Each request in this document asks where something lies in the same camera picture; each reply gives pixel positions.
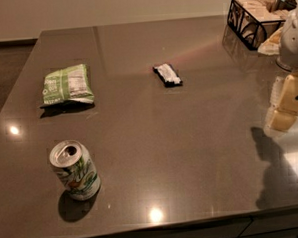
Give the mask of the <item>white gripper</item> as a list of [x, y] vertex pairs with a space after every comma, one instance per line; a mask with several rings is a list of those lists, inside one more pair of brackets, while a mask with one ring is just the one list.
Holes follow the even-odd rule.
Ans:
[[[282, 27], [279, 67], [286, 71], [298, 69], [298, 0]], [[298, 73], [286, 78], [277, 76], [270, 97], [267, 126], [272, 130], [288, 132], [298, 118]]]

